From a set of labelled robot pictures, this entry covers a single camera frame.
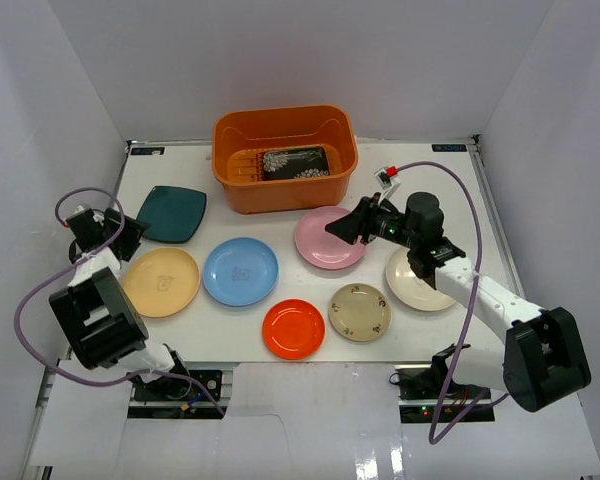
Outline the teal square plate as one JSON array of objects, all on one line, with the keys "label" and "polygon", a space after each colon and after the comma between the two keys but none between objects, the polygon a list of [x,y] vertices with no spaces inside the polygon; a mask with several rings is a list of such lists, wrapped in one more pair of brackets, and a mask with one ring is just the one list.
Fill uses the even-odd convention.
[{"label": "teal square plate", "polygon": [[204,218],[207,195],[176,186],[154,186],[136,220],[147,225],[142,237],[164,244],[188,242]]}]

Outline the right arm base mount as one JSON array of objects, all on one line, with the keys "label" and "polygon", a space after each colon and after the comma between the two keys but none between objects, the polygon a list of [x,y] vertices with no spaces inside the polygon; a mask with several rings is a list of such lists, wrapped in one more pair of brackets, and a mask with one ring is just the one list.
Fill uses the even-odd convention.
[{"label": "right arm base mount", "polygon": [[[430,424],[439,392],[436,386],[443,379],[436,380],[428,364],[403,365],[397,368],[388,379],[390,385],[399,390],[400,420],[403,425]],[[439,422],[448,424],[458,417],[481,392],[475,385],[457,385],[451,383],[443,402]]]}]

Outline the black floral square plate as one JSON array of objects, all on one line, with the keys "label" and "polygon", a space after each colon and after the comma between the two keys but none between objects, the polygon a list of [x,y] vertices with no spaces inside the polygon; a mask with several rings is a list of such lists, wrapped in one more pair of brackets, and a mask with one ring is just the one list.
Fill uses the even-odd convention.
[{"label": "black floral square plate", "polygon": [[267,151],[260,155],[260,159],[265,181],[330,175],[327,155],[321,146]]}]

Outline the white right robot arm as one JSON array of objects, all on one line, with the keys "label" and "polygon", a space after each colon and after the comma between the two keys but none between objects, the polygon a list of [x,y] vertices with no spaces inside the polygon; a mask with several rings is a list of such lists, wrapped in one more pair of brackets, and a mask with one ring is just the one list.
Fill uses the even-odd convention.
[{"label": "white right robot arm", "polygon": [[498,354],[463,340],[435,354],[431,384],[439,396],[455,398],[469,384],[503,391],[536,412],[586,388],[592,377],[574,316],[562,307],[538,306],[480,275],[445,236],[443,222],[438,199],[416,192],[405,212],[378,196],[364,197],[325,230],[351,245],[380,238],[407,248],[417,278],[463,305],[501,341],[504,351]]}]

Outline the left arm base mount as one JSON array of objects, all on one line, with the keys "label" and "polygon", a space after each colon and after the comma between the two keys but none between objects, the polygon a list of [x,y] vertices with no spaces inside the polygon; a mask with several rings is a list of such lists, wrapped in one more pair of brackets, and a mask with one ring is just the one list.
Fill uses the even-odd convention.
[{"label": "left arm base mount", "polygon": [[128,408],[129,419],[222,420],[228,400],[223,396],[224,372],[193,369],[197,381],[160,377],[144,384],[134,383]]}]

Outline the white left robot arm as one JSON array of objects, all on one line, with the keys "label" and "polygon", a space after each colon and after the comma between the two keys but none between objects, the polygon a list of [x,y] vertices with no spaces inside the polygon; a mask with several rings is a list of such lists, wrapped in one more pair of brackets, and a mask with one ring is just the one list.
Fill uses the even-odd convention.
[{"label": "white left robot arm", "polygon": [[111,208],[89,207],[80,207],[66,223],[74,235],[69,258],[76,270],[49,304],[77,359],[88,370],[135,372],[131,382],[158,398],[184,398],[191,374],[175,350],[149,339],[119,282],[122,264],[135,254],[148,225]]}]

